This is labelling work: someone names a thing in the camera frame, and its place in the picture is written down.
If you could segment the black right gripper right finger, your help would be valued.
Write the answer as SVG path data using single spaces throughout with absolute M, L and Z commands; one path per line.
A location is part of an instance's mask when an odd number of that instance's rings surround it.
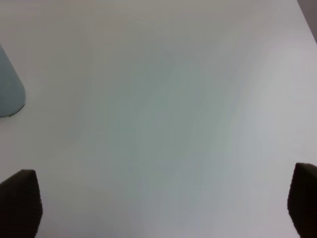
M 317 236 L 317 167 L 297 163 L 287 199 L 293 225 L 301 238 Z

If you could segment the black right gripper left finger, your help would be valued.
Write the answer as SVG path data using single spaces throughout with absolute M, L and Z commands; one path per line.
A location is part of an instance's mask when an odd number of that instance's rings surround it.
M 20 170 L 0 183 L 0 236 L 34 238 L 43 215 L 35 170 Z

